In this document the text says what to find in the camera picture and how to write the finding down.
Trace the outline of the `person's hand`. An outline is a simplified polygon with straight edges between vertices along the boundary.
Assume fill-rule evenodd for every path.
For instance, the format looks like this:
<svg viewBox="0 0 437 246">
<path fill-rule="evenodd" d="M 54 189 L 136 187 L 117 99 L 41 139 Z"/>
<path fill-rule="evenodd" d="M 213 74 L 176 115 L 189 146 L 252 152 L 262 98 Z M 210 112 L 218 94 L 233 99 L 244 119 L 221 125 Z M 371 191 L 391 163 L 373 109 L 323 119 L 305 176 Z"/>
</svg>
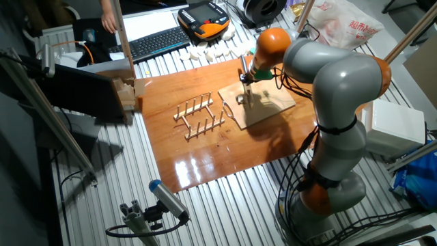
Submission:
<svg viewBox="0 0 437 246">
<path fill-rule="evenodd" d="M 102 26 L 103 28 L 111 34 L 115 34 L 117 31 L 117 27 L 115 24 L 115 17 L 112 11 L 103 12 L 101 16 Z"/>
</svg>

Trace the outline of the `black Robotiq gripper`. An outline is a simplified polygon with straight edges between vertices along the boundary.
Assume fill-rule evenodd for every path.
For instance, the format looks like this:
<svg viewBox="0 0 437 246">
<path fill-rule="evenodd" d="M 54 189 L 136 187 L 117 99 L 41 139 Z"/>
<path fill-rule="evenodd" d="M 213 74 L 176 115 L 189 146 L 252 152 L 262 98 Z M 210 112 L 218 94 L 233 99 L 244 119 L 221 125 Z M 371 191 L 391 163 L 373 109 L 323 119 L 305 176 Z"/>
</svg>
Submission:
<svg viewBox="0 0 437 246">
<path fill-rule="evenodd" d="M 239 79 L 243 85 L 249 85 L 264 80 L 264 70 L 249 70 L 246 73 L 240 73 Z"/>
</svg>

